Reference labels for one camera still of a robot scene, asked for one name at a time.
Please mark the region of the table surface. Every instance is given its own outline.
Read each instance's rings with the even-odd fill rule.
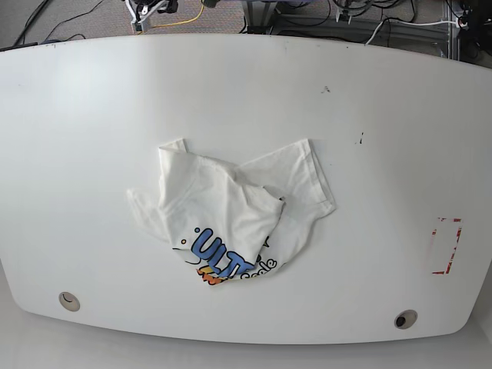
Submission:
[[[36,314],[206,341],[454,333],[492,258],[491,82],[459,62],[305,38],[155,35],[1,53],[12,295]],[[181,137],[238,164],[310,138],[338,209],[283,271],[211,288],[136,227],[125,200],[127,188],[158,194],[157,147]],[[80,311],[59,304],[63,291]],[[397,329],[409,309],[417,322]]]

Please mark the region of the white t-shirt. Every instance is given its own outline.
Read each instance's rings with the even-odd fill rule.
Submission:
[[[238,182],[227,165],[180,148],[181,142],[174,142],[159,150],[161,198],[157,207],[145,203],[152,211],[143,217],[157,227],[152,233],[164,236],[185,261],[208,266],[219,278],[254,268],[284,202],[263,187]],[[128,199],[139,217],[145,213],[135,191]]]
[[[209,284],[218,284],[226,281],[226,273],[218,273],[213,266],[215,260],[209,259],[208,263],[206,257],[208,254],[189,253],[186,245],[188,239],[195,239],[195,242],[199,244],[207,237],[207,234],[202,235],[203,228],[197,232],[194,238],[187,234],[182,238],[186,240],[183,244],[176,246],[176,242],[179,242],[180,236],[174,237],[170,234],[174,228],[165,230],[166,215],[159,210],[164,204],[163,200],[170,196],[175,197],[176,193],[168,193],[165,189],[166,178],[169,176],[166,174],[166,165],[162,165],[163,152],[169,153],[169,149],[172,148],[176,151],[186,152],[185,143],[183,140],[177,140],[169,145],[161,148],[161,201],[158,206],[153,205],[143,194],[139,194],[135,191],[130,191],[128,199],[131,203],[134,211],[135,219],[147,232],[154,236],[170,243],[183,258],[189,264],[193,264],[198,274],[201,275],[204,281]],[[260,247],[258,247],[258,237],[249,238],[246,245],[244,243],[238,244],[241,248],[241,254],[248,256],[248,269],[237,269],[235,275],[240,275],[241,279],[252,278],[262,275],[272,275],[279,270],[281,266],[290,261],[305,245],[308,240],[309,232],[313,223],[328,214],[330,214],[335,208],[333,196],[331,195],[330,188],[328,187],[326,178],[323,175],[321,166],[317,160],[315,153],[311,150],[311,146],[307,139],[298,141],[292,145],[288,145],[280,150],[272,152],[261,158],[249,161],[243,165],[233,165],[224,163],[223,161],[216,161],[212,158],[203,158],[193,155],[195,158],[201,158],[200,160],[206,162],[207,165],[211,165],[212,162],[221,169],[228,173],[229,178],[235,180],[235,184],[238,186],[250,185],[251,188],[266,189],[263,194],[273,195],[276,201],[282,200],[285,205],[281,212],[281,217],[274,229],[272,229],[267,237],[263,237],[264,233],[257,232],[255,236],[261,234],[263,237]],[[175,156],[169,156],[165,154],[165,158],[173,161]],[[185,178],[172,178],[174,183],[184,183]],[[186,221],[186,206],[187,202],[184,202],[183,221]],[[210,203],[202,203],[199,206],[203,207],[203,210],[211,206]],[[229,240],[233,240],[233,232],[227,232],[225,230],[227,226],[222,226],[221,231],[227,235],[220,236],[221,240],[225,244],[233,245]],[[248,229],[249,232],[254,233],[253,228]]]

